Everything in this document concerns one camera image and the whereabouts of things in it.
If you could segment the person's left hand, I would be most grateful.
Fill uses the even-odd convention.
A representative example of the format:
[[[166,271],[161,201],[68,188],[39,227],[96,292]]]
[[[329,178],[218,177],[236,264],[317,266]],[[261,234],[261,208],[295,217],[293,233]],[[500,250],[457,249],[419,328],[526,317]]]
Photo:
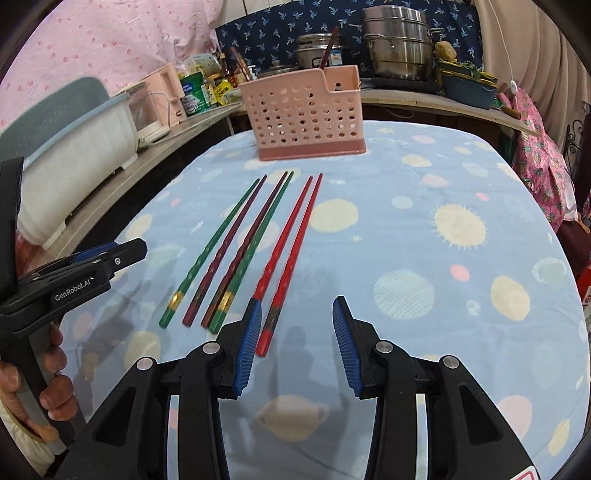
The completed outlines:
[[[78,413],[72,381],[62,374],[67,358],[63,335],[50,323],[1,351],[1,401],[17,425],[53,445]]]

